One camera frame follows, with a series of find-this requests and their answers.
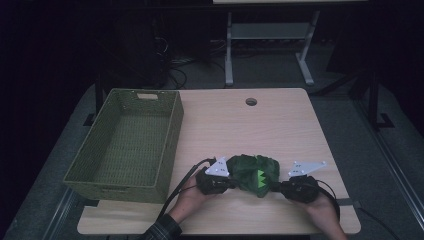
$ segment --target green cloth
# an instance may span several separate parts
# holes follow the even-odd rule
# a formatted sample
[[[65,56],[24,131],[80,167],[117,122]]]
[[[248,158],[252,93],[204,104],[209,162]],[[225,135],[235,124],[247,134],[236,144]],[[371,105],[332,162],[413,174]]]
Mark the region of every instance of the green cloth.
[[[278,182],[280,177],[278,161],[261,155],[233,156],[228,159],[227,168],[241,190],[255,193],[259,198],[265,197],[270,183]]]

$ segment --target dark background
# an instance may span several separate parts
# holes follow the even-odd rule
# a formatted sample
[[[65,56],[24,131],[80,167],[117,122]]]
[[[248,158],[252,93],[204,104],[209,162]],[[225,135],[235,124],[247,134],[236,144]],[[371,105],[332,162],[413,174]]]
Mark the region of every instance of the dark background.
[[[199,59],[208,57],[210,39],[225,34],[214,27],[225,24],[222,13],[169,14],[168,22],[152,28],[156,13],[110,11],[108,2],[90,1],[96,8],[78,1],[0,3],[0,237],[78,100],[97,78],[106,90],[160,88],[167,81],[167,65],[154,54],[155,31]],[[424,135],[421,9],[412,1],[373,1],[346,15],[324,11],[315,38],[338,40],[329,71],[375,71]],[[190,31],[184,30],[188,23]],[[131,49],[139,55],[130,54]]]

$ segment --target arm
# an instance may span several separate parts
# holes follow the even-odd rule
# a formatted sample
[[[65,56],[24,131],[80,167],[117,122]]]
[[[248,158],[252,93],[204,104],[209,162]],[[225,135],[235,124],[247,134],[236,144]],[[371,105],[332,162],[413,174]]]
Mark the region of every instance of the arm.
[[[182,233],[179,224],[199,210],[203,203],[215,196],[203,195],[203,193],[195,187],[196,174],[191,176],[182,186],[177,202],[168,214],[163,215],[149,229],[147,229],[140,239],[171,240],[178,237]]]
[[[340,226],[333,205],[324,194],[320,193],[312,203],[292,201],[303,208],[309,215],[314,225],[319,228],[330,240],[347,240],[347,236]]]

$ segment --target sleeve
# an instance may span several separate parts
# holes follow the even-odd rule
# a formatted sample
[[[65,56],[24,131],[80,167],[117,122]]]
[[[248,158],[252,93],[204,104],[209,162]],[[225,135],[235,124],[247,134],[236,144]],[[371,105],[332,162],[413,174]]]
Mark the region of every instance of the sleeve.
[[[182,230],[168,214],[163,215],[137,240],[172,240],[180,236]]]

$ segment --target wooden table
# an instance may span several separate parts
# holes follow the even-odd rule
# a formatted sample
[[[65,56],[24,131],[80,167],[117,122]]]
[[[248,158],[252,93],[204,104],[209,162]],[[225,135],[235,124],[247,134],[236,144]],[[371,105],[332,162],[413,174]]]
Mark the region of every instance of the wooden table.
[[[264,155],[280,162],[280,181],[288,180],[294,161],[328,166],[313,172],[339,199],[349,198],[307,93],[303,89],[223,89],[180,91],[184,119],[170,192],[189,169],[210,157]],[[247,98],[257,105],[246,104]],[[161,205],[105,201],[86,206],[78,231],[82,234],[143,233]],[[341,207],[341,225],[357,233],[355,210]],[[314,234],[319,232],[304,212],[280,193],[264,198],[229,189],[207,202],[181,224],[183,234]]]

